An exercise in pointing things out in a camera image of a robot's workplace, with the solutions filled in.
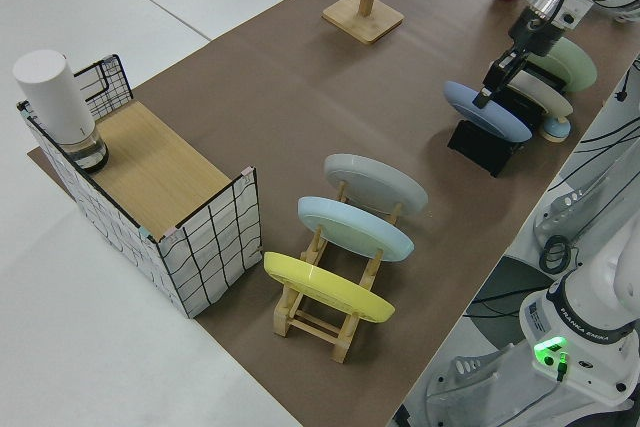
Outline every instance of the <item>wooden shelf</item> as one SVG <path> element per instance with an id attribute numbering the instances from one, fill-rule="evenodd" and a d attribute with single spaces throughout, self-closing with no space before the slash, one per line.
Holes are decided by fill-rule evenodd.
<path id="1" fill-rule="evenodd" d="M 98 130 L 109 161 L 93 179 L 155 239 L 230 182 L 138 101 L 102 118 Z"/>

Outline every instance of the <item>white cylinder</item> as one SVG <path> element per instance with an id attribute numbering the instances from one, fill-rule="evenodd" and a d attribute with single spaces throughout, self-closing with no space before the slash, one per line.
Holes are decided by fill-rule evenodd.
<path id="1" fill-rule="evenodd" d="M 13 75 L 47 133 L 59 144 L 77 144 L 95 122 L 67 59 L 54 50 L 36 50 L 13 66 Z"/>

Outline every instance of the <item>brown table mat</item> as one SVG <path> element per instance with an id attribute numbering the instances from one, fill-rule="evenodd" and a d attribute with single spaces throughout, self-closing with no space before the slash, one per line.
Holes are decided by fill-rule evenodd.
<path id="1" fill-rule="evenodd" d="M 271 332 L 280 284 L 261 266 L 197 320 L 302 424 L 383 426 L 500 259 L 545 187 L 640 50 L 637 28 L 595 12 L 567 37 L 594 59 L 597 83 L 572 95 L 573 133 L 539 137 L 499 178 L 446 147 L 459 115 L 442 87 L 479 88 L 509 46 L 524 3 L 381 0 L 403 24 L 365 46 L 321 19 L 337 0 L 286 0 L 135 89 L 136 98 L 228 173 L 258 169 L 265 250 L 298 256 L 311 232 L 297 200 L 333 196 L 324 158 L 345 152 L 388 163 L 430 202 L 398 226 L 415 243 L 383 263 L 373 287 L 396 307 L 363 322 L 346 364 L 296 329 Z M 324 266 L 354 280 L 364 261 L 328 249 Z"/>

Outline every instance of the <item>wooden base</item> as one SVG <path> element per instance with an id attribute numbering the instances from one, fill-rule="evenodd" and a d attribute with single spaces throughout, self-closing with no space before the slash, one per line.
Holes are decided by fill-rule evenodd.
<path id="1" fill-rule="evenodd" d="M 373 1 L 371 14 L 366 17 L 358 13 L 359 5 L 360 0 L 339 0 L 322 12 L 322 18 L 363 44 L 373 44 L 404 19 L 404 15 L 379 0 Z"/>
<path id="2" fill-rule="evenodd" d="M 339 202 L 347 201 L 345 188 L 346 184 L 343 181 L 340 183 L 336 199 Z M 402 204 L 397 204 L 395 210 L 387 217 L 387 222 L 395 225 L 401 211 Z M 309 247 L 300 254 L 301 260 L 316 266 L 320 263 L 322 254 L 327 246 L 327 241 L 321 237 L 321 234 L 321 227 L 318 227 L 313 235 L 313 239 L 309 243 Z M 358 285 L 371 291 L 378 273 L 378 268 L 382 262 L 382 255 L 382 250 L 378 249 L 376 256 L 368 260 Z M 283 286 L 282 296 L 273 312 L 274 333 L 286 337 L 289 332 L 289 327 L 297 327 L 333 344 L 331 359 L 340 364 L 344 363 L 345 357 L 349 352 L 349 347 L 351 347 L 353 336 L 356 333 L 356 328 L 360 322 L 360 317 L 356 314 L 347 314 L 345 315 L 342 326 L 336 327 L 300 309 L 300 303 L 303 299 L 304 295 L 300 292 L 295 291 L 286 284 Z"/>
<path id="3" fill-rule="evenodd" d="M 230 182 L 138 101 L 97 125 L 109 160 L 93 180 L 155 239 Z"/>

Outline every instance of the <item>green indicator light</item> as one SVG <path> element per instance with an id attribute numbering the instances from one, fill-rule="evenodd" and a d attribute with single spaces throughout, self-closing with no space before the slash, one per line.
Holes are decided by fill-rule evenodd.
<path id="1" fill-rule="evenodd" d="M 564 337 L 553 337 L 549 340 L 545 340 L 544 342 L 540 342 L 533 346 L 533 352 L 538 359 L 538 362 L 544 364 L 545 357 L 549 356 L 552 352 L 556 352 L 557 350 L 564 347 L 567 343 L 567 339 Z"/>

